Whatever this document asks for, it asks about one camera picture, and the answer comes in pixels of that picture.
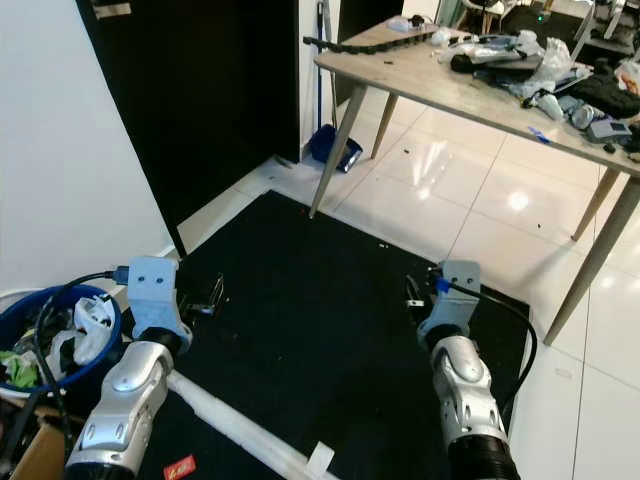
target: wire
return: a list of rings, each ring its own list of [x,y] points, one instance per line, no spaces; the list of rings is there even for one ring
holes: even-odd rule
[[[45,379],[47,380],[47,384],[51,387],[51,391],[53,392],[53,397],[55,398],[56,405],[58,407],[58,411],[60,412],[60,417],[62,419],[62,429],[64,434],[64,459],[65,463],[69,455],[71,455],[71,451],[73,450],[73,434],[71,433],[71,424],[69,423],[69,414],[67,413],[67,409],[64,406],[64,399],[62,398],[62,393],[60,392],[60,385],[56,381],[53,373],[51,373],[51,369],[49,365],[47,365],[47,361],[42,352],[42,345],[40,343],[42,329],[44,325],[49,320],[53,311],[55,310],[55,303],[58,299],[60,299],[65,293],[67,293],[71,288],[76,285],[80,285],[81,283],[85,283],[89,280],[94,280],[97,278],[113,278],[112,271],[100,272],[100,273],[92,273],[90,275],[83,275],[82,277],[78,277],[75,280],[70,281],[66,285],[63,285],[60,289],[58,289],[53,295],[51,295],[47,301],[44,303],[42,308],[40,309],[40,313],[38,314],[38,319],[36,320],[36,325],[34,329],[34,337],[33,337],[33,346],[36,354],[36,358],[38,359],[38,364],[40,365],[40,369],[42,373],[44,373]]]
[[[509,305],[506,302],[503,302],[502,300],[492,297],[491,295],[487,295],[486,293],[474,292],[473,290],[469,290],[468,288],[461,287],[451,282],[448,282],[448,284],[449,284],[449,287],[453,288],[454,290],[458,290],[459,292],[465,293],[472,297],[476,297],[483,300],[489,300],[509,310],[511,313],[516,315],[518,320],[520,320],[523,323],[523,325],[527,328],[529,335],[531,335],[531,352],[529,353],[529,358],[527,359],[527,363],[522,369],[522,372],[520,373],[520,376],[518,377],[518,380],[516,381],[516,383],[513,384],[513,386],[507,393],[507,395],[498,404],[498,408],[500,409],[500,412],[504,414],[504,411],[513,402],[513,399],[515,398],[516,394],[520,390],[520,387],[522,386],[524,381],[527,379],[527,376],[531,371],[531,367],[533,366],[533,362],[538,352],[538,335],[536,334],[536,331],[533,328],[533,325],[531,325],[531,322],[529,321],[529,319],[517,308]]]

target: clutter on table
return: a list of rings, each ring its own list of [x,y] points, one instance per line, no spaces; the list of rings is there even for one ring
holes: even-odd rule
[[[34,353],[34,326],[40,308],[24,319],[24,333],[11,350],[0,351],[0,375],[5,384],[18,388],[43,385]],[[114,302],[107,294],[80,298],[73,308],[59,309],[44,325],[46,362],[56,380],[92,362],[105,348],[115,322]]]
[[[569,122],[585,140],[604,144],[607,153],[615,153],[615,144],[629,154],[640,152],[640,128],[634,128],[640,65],[631,59],[615,70],[607,59],[593,68],[574,65],[562,40],[547,38],[546,45],[543,49],[528,30],[517,36],[467,35],[451,38],[438,61],[509,91],[523,108],[536,107],[553,120]],[[543,132],[534,127],[532,132],[549,143]]]

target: table top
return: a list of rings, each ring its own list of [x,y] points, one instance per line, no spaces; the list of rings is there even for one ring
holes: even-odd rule
[[[392,31],[381,23],[344,43],[373,45],[406,36],[411,34]],[[552,120],[537,108],[522,109],[518,99],[507,91],[491,87],[472,75],[456,73],[448,64],[438,63],[438,50],[441,48],[424,42],[375,55],[326,52],[316,57],[315,62],[366,85],[539,141],[529,130],[533,127],[551,140],[550,147],[640,177],[640,164],[629,160],[621,147],[617,146],[614,154],[606,153],[603,144],[589,142],[568,122]],[[460,132],[460,136],[462,141],[464,132]]]

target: white tile floor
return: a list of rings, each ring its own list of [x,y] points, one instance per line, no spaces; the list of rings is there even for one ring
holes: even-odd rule
[[[370,151],[385,95],[370,90],[353,137]],[[180,226],[194,249],[268,189],[307,205],[323,165],[269,160]],[[400,100],[379,158],[336,173],[321,210],[433,261],[474,259],[484,283],[528,302],[542,335],[622,188],[584,238],[568,235],[597,165]],[[640,212],[518,396],[523,479],[640,478]]]

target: table leg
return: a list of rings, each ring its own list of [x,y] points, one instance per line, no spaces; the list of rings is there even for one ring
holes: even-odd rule
[[[371,150],[371,160],[376,158],[376,155],[378,154],[378,149],[380,148],[380,144],[382,143],[384,134],[387,131],[389,121],[391,120],[391,116],[393,115],[393,109],[396,108],[397,102],[398,96],[394,93],[390,93],[389,97],[387,97],[387,103],[384,106],[384,112],[382,114],[382,119],[380,120],[380,126],[378,127],[376,141],[373,143],[373,150]]]
[[[567,323],[571,312],[576,308],[598,271],[600,271],[638,202],[640,202],[640,179],[629,177],[624,190],[620,194],[620,198],[616,201],[609,218],[602,227],[598,238],[596,238],[587,254],[587,258],[585,258],[575,280],[571,284],[571,288],[569,288],[569,292],[564,298],[560,310],[558,310],[556,318],[547,332],[547,336],[544,337],[545,345],[551,345],[564,324]]]
[[[320,183],[318,184],[318,188],[316,189],[316,194],[313,197],[311,210],[309,210],[309,218],[313,218],[313,216],[316,214],[316,211],[320,206],[322,196],[327,189],[327,185],[329,185],[329,180],[331,180],[331,175],[333,175],[333,172],[336,171],[338,163],[340,163],[340,157],[342,156],[344,147],[347,144],[347,139],[349,138],[349,134],[351,133],[351,128],[353,127],[353,123],[358,116],[358,110],[360,110],[360,105],[362,105],[362,100],[364,100],[364,94],[366,92],[366,85],[357,83],[353,87],[353,93],[351,94],[349,105],[347,105],[347,110],[344,112],[342,122],[340,122],[340,128],[336,132],[336,138],[333,141],[333,145],[331,146],[327,164],[324,167],[322,177],[320,178]]]
[[[589,222],[598,211],[598,208],[600,208],[604,199],[607,198],[611,187],[616,183],[618,175],[620,175],[620,172],[613,170],[612,168],[607,168],[604,172],[602,179],[600,179],[600,183],[598,183],[596,191],[593,193],[593,197],[591,197],[591,200],[589,201],[589,205],[587,205],[587,209],[584,211],[584,215],[578,224],[578,228],[576,228],[575,233],[571,235],[571,240],[574,242],[580,240],[584,229],[587,228],[587,225],[589,225]]]

